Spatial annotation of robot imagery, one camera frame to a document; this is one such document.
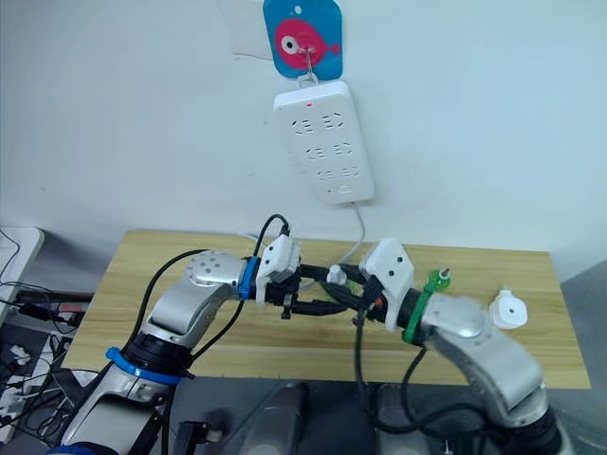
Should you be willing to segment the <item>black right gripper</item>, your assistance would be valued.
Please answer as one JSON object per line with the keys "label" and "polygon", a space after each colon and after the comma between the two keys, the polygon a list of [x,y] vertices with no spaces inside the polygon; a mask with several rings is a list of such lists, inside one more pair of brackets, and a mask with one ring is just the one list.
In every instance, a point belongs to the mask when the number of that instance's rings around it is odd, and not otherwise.
{"label": "black right gripper", "polygon": [[355,282],[361,293],[355,295],[349,287],[331,282],[325,284],[325,292],[336,302],[357,311],[353,318],[356,327],[361,327],[366,320],[384,323],[388,301],[379,279],[375,275],[367,279],[357,265],[338,264],[338,267],[345,276],[345,283]]}

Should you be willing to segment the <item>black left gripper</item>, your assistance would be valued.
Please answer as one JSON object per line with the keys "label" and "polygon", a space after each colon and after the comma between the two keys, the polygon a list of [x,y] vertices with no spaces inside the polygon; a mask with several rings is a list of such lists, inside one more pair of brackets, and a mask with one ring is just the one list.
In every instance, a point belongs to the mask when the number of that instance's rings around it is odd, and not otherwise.
{"label": "black left gripper", "polygon": [[327,282],[330,269],[317,265],[301,264],[299,271],[282,282],[270,282],[266,285],[264,303],[281,307],[281,319],[289,320],[292,314],[312,317],[324,317],[342,313],[349,309],[347,304],[312,300],[300,301],[299,289],[302,278],[314,282]]}

